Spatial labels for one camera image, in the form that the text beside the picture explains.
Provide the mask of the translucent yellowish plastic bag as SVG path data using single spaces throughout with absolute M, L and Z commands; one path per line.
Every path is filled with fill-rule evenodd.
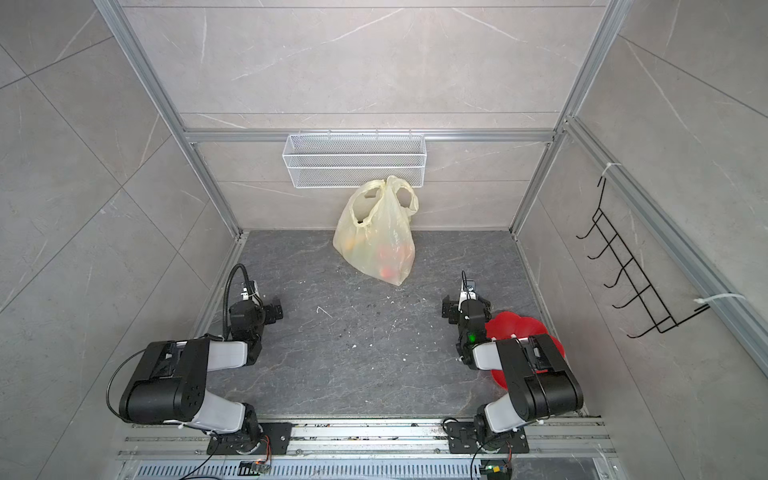
M 359 187 L 344 207 L 333 247 L 352 267 L 400 286 L 415 260 L 411 219 L 419 200 L 411 185 L 390 175 Z

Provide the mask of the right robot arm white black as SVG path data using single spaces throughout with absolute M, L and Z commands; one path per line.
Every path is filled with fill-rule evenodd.
M 472 370 L 489 371 L 505 390 L 480 406 L 470 425 L 461 425 L 470 433 L 446 429 L 459 451 L 526 453 L 526 426 L 583 407 L 583 391 L 562 344 L 539 320 L 511 311 L 494 314 L 490 302 L 473 292 L 446 296 L 441 316 L 458 329 L 459 360 Z

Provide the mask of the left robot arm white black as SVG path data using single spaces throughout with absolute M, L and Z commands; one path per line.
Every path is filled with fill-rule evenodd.
M 176 425 L 209 437 L 208 455 L 282 455 L 292 425 L 262 424 L 255 407 L 207 389 L 208 374 L 252 366 L 264 327 L 283 318 L 279 300 L 243 299 L 228 308 L 228 337 L 156 341 L 141 358 L 121 395 L 118 416 L 138 425 Z

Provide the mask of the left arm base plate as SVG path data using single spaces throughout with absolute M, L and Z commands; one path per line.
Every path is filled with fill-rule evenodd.
M 207 455 L 285 455 L 291 439 L 293 424 L 289 422 L 261 423 L 254 431 L 246 428 L 235 433 L 214 435 L 206 449 Z

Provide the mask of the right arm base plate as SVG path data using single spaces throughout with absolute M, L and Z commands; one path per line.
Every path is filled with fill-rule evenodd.
M 441 428 L 448 439 L 451 454 L 530 452 L 525 431 L 520 428 L 505 433 L 484 433 L 473 422 L 445 419 Z

